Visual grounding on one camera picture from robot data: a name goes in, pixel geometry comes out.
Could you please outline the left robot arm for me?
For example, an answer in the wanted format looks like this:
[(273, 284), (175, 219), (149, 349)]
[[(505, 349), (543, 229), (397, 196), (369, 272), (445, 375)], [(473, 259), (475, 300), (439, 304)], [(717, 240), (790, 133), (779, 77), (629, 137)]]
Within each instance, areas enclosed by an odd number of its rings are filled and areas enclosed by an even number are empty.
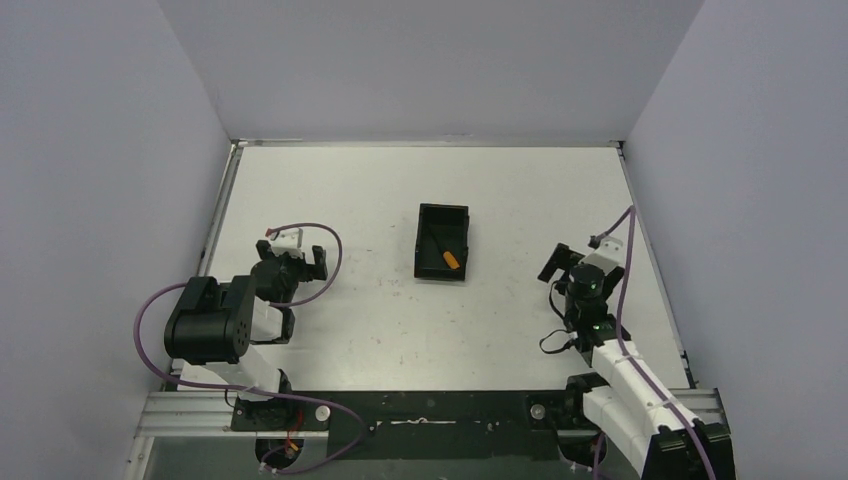
[(563, 389), (527, 390), (532, 355), (512, 309), (461, 287), (416, 284), (411, 293), (357, 284), (340, 300), (293, 312), (299, 285), (330, 288), (338, 273), (314, 246), (274, 253), (256, 245), (247, 275), (185, 285), (164, 332), (167, 353), (233, 391), (233, 427), (339, 432), (339, 411), (368, 432), (409, 425), (563, 431)]

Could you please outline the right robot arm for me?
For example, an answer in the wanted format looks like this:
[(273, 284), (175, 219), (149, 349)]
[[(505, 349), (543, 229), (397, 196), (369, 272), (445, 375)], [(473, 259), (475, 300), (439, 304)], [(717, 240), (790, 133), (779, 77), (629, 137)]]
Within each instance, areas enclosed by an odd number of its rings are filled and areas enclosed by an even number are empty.
[(591, 370), (569, 378), (565, 419), (580, 429), (598, 427), (642, 479), (736, 478), (729, 427), (706, 422), (665, 387), (611, 313), (623, 255), (618, 241), (587, 255), (570, 253), (556, 285), (570, 343)]

